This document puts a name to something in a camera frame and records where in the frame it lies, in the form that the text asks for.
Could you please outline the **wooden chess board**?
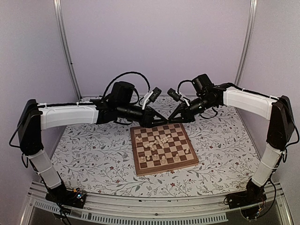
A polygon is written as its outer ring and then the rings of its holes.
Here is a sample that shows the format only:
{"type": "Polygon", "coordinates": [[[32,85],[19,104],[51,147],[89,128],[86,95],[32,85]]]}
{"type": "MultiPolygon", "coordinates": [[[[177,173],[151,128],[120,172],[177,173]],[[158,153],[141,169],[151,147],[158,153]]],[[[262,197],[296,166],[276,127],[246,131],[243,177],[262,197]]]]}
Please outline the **wooden chess board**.
{"type": "Polygon", "coordinates": [[[178,170],[199,163],[194,147],[181,123],[153,128],[132,127],[130,136],[137,176],[178,170]],[[141,142],[135,139],[137,136],[142,139],[141,142]],[[174,161],[176,154],[180,157],[178,162],[174,161]],[[150,161],[146,159],[148,155],[151,156],[150,161]],[[161,164],[162,156],[166,156],[164,165],[161,164]],[[144,157],[144,162],[140,162],[141,157],[144,157]]]}

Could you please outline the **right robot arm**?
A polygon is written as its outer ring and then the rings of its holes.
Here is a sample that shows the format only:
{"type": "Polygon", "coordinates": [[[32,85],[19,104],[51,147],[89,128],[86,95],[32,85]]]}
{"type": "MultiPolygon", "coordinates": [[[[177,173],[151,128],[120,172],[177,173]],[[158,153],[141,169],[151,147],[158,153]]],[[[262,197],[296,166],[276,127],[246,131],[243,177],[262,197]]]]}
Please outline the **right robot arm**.
{"type": "Polygon", "coordinates": [[[231,82],[214,84],[207,74],[198,75],[189,83],[196,92],[193,100],[185,99],[179,89],[170,88],[167,92],[179,102],[168,118],[170,123],[193,122],[197,114],[218,106],[234,107],[261,118],[261,125],[251,125],[249,120],[242,119],[261,157],[256,172],[247,184],[247,191],[242,195],[244,203],[253,204],[260,198],[260,190],[270,180],[280,162],[286,161],[287,148],[298,143],[290,141],[292,135],[299,132],[289,97],[265,95],[231,82]]]}

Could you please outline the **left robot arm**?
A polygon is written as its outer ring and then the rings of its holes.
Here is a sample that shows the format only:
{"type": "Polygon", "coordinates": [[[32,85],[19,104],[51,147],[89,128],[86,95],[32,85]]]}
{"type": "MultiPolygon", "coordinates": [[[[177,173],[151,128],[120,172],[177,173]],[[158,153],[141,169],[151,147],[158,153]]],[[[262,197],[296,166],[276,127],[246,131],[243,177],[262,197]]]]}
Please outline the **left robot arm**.
{"type": "Polygon", "coordinates": [[[63,132],[66,132],[68,128],[81,124],[118,123],[119,118],[129,122],[135,121],[144,128],[167,123],[164,116],[148,105],[158,98],[161,89],[155,87],[149,90],[143,97],[141,106],[132,103],[134,92],[136,88],[133,84],[121,81],[113,85],[110,94],[85,102],[47,105],[38,104],[35,99],[31,99],[27,102],[11,136],[13,140],[17,135],[19,144],[9,141],[9,145],[19,148],[28,158],[52,197],[59,203],[66,203],[70,199],[70,194],[51,159],[44,151],[42,131],[63,127],[63,132]]]}

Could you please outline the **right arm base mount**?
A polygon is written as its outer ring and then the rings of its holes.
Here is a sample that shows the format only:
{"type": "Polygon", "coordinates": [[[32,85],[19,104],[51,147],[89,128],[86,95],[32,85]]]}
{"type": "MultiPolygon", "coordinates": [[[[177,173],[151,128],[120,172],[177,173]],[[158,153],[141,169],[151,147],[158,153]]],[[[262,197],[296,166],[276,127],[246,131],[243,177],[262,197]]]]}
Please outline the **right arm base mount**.
{"type": "Polygon", "coordinates": [[[256,185],[246,187],[245,191],[228,194],[225,197],[225,203],[230,209],[248,206],[267,200],[264,188],[256,185]]]}

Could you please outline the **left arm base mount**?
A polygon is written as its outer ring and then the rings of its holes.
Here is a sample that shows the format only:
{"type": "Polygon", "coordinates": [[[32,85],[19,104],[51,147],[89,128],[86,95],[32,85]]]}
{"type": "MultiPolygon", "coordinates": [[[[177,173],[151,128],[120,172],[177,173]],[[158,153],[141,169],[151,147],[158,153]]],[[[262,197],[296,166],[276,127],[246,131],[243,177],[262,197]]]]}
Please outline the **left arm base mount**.
{"type": "Polygon", "coordinates": [[[61,205],[71,206],[83,209],[87,197],[87,192],[76,188],[68,190],[65,186],[60,185],[47,191],[45,199],[61,205]]]}

